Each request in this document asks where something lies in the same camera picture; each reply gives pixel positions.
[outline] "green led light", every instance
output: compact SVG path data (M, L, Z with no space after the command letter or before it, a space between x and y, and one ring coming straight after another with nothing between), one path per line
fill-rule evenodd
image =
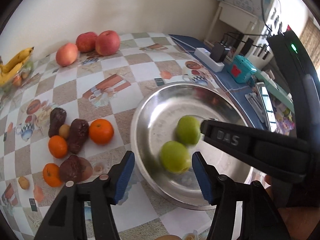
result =
M298 53L298 52L297 52L297 48L296 48L296 46L295 46L293 43L291 43L291 48L293 48L293 50L294 50L296 53Z

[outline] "patterned curtain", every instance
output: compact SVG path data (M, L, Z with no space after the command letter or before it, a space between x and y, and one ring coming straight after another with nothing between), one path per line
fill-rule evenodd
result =
M316 70L320 70L320 30L311 18L308 19L304 27L300 41L308 52Z

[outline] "power strip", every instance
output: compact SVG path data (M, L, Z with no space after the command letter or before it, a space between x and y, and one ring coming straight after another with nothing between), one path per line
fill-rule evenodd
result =
M196 48L195 56L202 60L214 72L220 72L224 67L222 62L217 63L210 58L210 52L205 48Z

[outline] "banana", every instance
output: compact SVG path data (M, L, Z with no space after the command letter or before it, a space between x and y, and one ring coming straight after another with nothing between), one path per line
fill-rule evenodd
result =
M30 55L27 56L20 63L15 65L9 73L2 73L2 75L0 76L0 87L6 84L11 78L13 78L17 74L17 72L22 68L22 66L29 60L29 58Z
M15 55L6 65L0 65L2 74L9 73L18 63L25 60L33 52L32 48L27 48Z

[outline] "metal bowl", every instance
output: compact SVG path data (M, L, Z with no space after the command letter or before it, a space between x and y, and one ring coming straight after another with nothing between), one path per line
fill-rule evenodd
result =
M198 181L190 168L184 174L167 172L159 161L162 145L175 140L175 128L184 115L199 121L218 121L246 125L227 97L188 82L159 87L140 102L131 124L131 147L137 166L151 188L170 202L187 209L209 210L214 206L203 198ZM200 151L208 164L234 181L246 183L252 167L200 140L190 154Z

